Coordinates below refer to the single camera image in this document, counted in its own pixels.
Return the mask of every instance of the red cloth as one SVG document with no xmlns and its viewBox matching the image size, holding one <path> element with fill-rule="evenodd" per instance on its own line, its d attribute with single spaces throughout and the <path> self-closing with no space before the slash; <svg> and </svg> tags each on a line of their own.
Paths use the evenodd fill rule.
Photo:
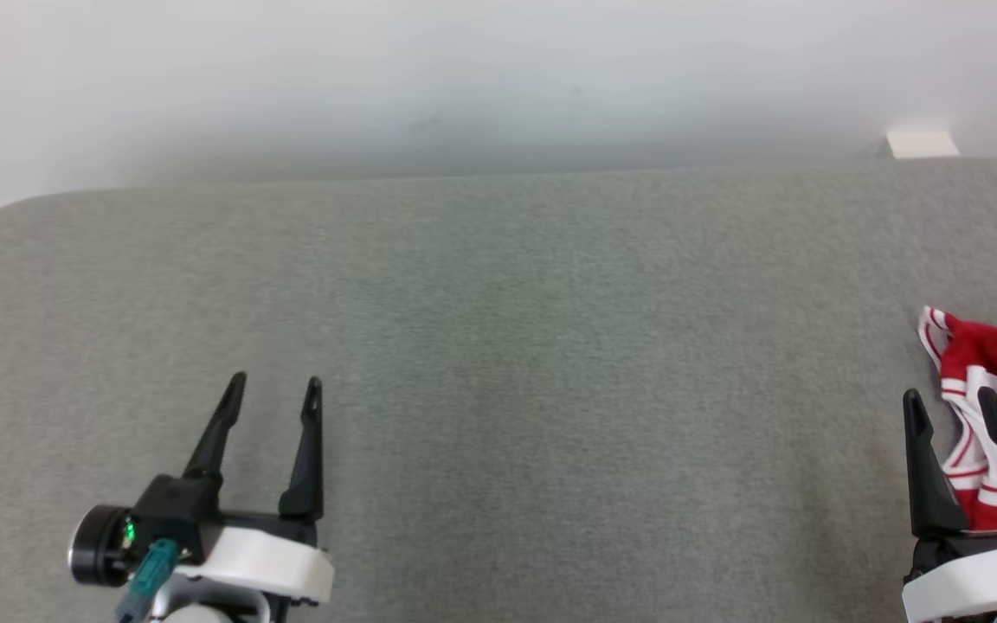
<svg viewBox="0 0 997 623">
<path fill-rule="evenodd" d="M 997 393 L 997 327 L 969 323 L 926 307 L 918 336 L 941 371 L 942 398 L 961 423 L 961 437 L 942 463 L 974 530 L 997 530 L 997 446 L 977 394 Z"/>
</svg>

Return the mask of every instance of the white object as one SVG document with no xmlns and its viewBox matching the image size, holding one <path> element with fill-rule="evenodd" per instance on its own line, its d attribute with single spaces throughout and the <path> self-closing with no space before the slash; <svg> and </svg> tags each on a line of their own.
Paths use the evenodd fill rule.
<svg viewBox="0 0 997 623">
<path fill-rule="evenodd" d="M 895 159 L 961 155 L 953 135 L 947 130 L 890 131 L 887 132 L 887 146 Z"/>
<path fill-rule="evenodd" d="M 997 611 L 997 549 L 934 568 L 903 588 L 910 623 Z"/>
<path fill-rule="evenodd" d="M 317 603 L 328 602 L 333 588 L 327 553 L 250 528 L 222 528 L 205 563 L 181 564 L 175 573 Z"/>
<path fill-rule="evenodd" d="M 171 613 L 164 623 L 233 623 L 233 619 L 214 610 L 213 607 L 194 604 Z"/>
<path fill-rule="evenodd" d="M 245 607 L 256 612 L 254 623 L 273 623 L 272 608 L 268 599 L 256 588 L 237 587 L 234 584 L 222 584 L 206 577 L 191 580 L 186 575 L 175 573 L 164 583 L 156 593 L 151 607 L 151 618 L 171 623 L 175 615 L 201 606 L 204 603 L 226 604 L 229 607 Z"/>
</svg>

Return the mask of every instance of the fabric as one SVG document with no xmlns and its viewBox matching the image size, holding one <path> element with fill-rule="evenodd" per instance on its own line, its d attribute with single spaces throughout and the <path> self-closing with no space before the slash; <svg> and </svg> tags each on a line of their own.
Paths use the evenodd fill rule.
<svg viewBox="0 0 997 623">
<path fill-rule="evenodd" d="M 978 393 L 997 394 L 997 327 L 965 322 L 926 307 L 918 336 L 941 371 L 941 396 L 953 407 L 961 434 L 942 463 L 974 530 L 997 530 L 997 445 L 990 438 Z"/>
<path fill-rule="evenodd" d="M 0 622 L 186 464 L 225 508 L 325 383 L 333 601 L 293 622 L 903 618 L 925 300 L 997 324 L 997 162 L 71 193 L 0 210 Z M 953 415 L 927 400 L 941 456 Z"/>
</svg>

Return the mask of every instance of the motor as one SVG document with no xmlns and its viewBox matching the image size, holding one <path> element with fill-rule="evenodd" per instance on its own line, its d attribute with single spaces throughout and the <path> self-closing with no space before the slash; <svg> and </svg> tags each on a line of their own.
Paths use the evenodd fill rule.
<svg viewBox="0 0 997 623">
<path fill-rule="evenodd" d="M 245 372 L 230 380 L 183 476 L 161 474 L 135 505 L 96 505 L 80 521 L 68 570 L 80 584 L 128 584 L 115 623 L 286 623 L 290 607 L 330 599 L 318 548 L 322 517 L 321 382 L 310 379 L 288 489 L 276 513 L 224 511 L 222 454 Z"/>
</svg>

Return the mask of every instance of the white stripe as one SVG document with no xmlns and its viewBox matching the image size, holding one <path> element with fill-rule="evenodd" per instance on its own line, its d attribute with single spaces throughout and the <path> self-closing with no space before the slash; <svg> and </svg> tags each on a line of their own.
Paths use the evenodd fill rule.
<svg viewBox="0 0 997 623">
<path fill-rule="evenodd" d="M 941 342 L 941 330 L 929 320 L 929 315 L 933 314 L 933 307 L 925 307 L 922 309 L 922 316 L 918 317 L 917 320 L 917 338 L 922 342 L 922 348 L 925 348 L 925 354 L 929 355 L 929 359 L 933 360 L 934 366 L 937 367 L 937 371 L 941 371 L 941 359 L 934 354 L 934 350 L 938 352 L 944 352 L 944 348 L 938 348 L 937 342 Z M 948 344 L 947 336 L 945 339 L 945 344 Z"/>
<path fill-rule="evenodd" d="M 962 395 L 955 394 L 942 394 L 942 398 L 952 407 L 956 421 L 961 423 L 961 438 L 957 441 L 956 446 L 953 446 L 952 453 L 949 453 L 943 465 L 955 466 L 952 469 L 958 471 L 987 469 L 987 455 L 982 450 L 981 438 L 976 435 L 976 438 L 972 439 L 972 443 L 968 443 L 968 439 L 976 433 L 973 423 L 965 411 L 967 400 Z"/>
<path fill-rule="evenodd" d="M 954 391 L 964 391 L 964 393 L 967 393 L 968 382 L 964 379 L 958 378 L 943 378 L 941 379 L 941 388 L 952 389 Z"/>
<path fill-rule="evenodd" d="M 982 387 L 990 387 L 997 393 L 997 375 L 990 374 L 982 366 L 968 366 L 967 380 L 968 387 L 965 395 L 942 394 L 942 398 L 952 403 L 962 421 L 972 427 L 972 433 L 976 435 L 973 446 L 980 446 L 981 453 L 987 457 L 987 476 L 984 482 L 986 485 L 997 488 L 997 445 L 987 433 L 987 425 L 982 417 L 980 398 L 978 398 L 978 391 Z"/>
<path fill-rule="evenodd" d="M 978 500 L 988 506 L 997 506 L 997 491 L 980 489 L 980 496 L 978 496 Z"/>
<path fill-rule="evenodd" d="M 982 474 L 974 473 L 972 476 L 961 476 L 959 478 L 949 477 L 949 483 L 957 491 L 974 491 L 982 485 Z"/>
</svg>

